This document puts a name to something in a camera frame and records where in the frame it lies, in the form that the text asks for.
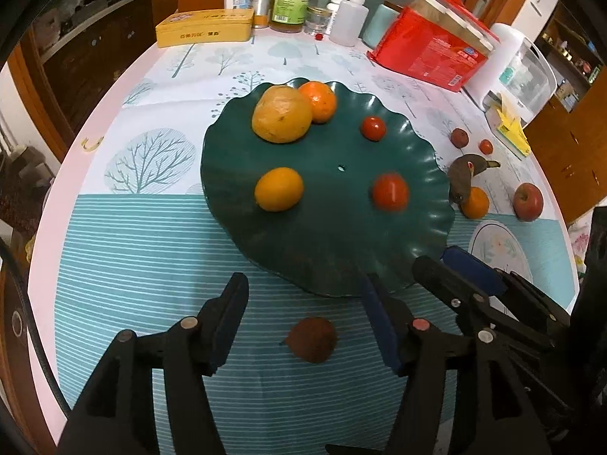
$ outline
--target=orange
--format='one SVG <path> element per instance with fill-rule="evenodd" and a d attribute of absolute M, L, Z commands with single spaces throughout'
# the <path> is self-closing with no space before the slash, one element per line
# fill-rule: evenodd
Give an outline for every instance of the orange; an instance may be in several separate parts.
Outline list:
<path fill-rule="evenodd" d="M 326 83 L 312 80 L 303 84 L 299 91 L 310 100 L 313 123 L 326 123 L 338 108 L 338 98 Z"/>
<path fill-rule="evenodd" d="M 480 188 L 473 186 L 470 188 L 468 200 L 462 203 L 459 208 L 468 219 L 481 219 L 489 211 L 489 197 Z"/>
<path fill-rule="evenodd" d="M 277 167 L 265 173 L 255 186 L 255 201 L 263 210 L 281 212 L 301 200 L 304 181 L 290 167 Z"/>

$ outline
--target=green sticker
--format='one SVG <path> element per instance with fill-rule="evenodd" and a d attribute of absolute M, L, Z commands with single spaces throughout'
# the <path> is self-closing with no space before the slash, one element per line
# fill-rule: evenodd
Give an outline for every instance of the green sticker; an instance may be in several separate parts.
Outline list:
<path fill-rule="evenodd" d="M 272 20 L 281 24 L 302 24 L 309 0 L 275 0 Z"/>

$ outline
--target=lemon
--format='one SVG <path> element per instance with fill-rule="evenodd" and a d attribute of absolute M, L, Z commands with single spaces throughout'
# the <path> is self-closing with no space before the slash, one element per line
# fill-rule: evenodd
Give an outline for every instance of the lemon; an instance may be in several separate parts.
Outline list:
<path fill-rule="evenodd" d="M 290 167 L 277 167 L 265 173 L 255 185 L 255 201 L 263 210 L 290 209 L 304 194 L 304 181 Z"/>
<path fill-rule="evenodd" d="M 310 101 L 297 89 L 273 85 L 255 106 L 251 127 L 265 141 L 286 144 L 304 136 L 311 123 Z"/>

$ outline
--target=tomato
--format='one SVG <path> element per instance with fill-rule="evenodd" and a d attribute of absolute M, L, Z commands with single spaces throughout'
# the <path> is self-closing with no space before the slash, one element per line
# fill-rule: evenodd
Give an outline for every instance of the tomato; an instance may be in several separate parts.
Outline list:
<path fill-rule="evenodd" d="M 486 138 L 484 140 L 481 140 L 481 143 L 478 144 L 478 148 L 486 156 L 493 153 L 493 144 L 490 140 L 487 140 Z"/>
<path fill-rule="evenodd" d="M 360 126 L 362 136 L 372 142 L 379 142 L 385 135 L 384 120 L 377 116 L 367 116 Z"/>
<path fill-rule="evenodd" d="M 409 202 L 409 187 L 400 174 L 382 174 L 373 184 L 372 197 L 381 210 L 404 210 Z"/>

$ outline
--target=yellow box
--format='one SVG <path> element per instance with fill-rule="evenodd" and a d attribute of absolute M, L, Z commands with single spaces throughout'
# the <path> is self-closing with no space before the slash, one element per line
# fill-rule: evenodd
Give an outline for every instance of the yellow box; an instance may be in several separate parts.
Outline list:
<path fill-rule="evenodd" d="M 159 48 L 180 44 L 248 41 L 253 8 L 197 10 L 173 14 L 156 26 Z"/>

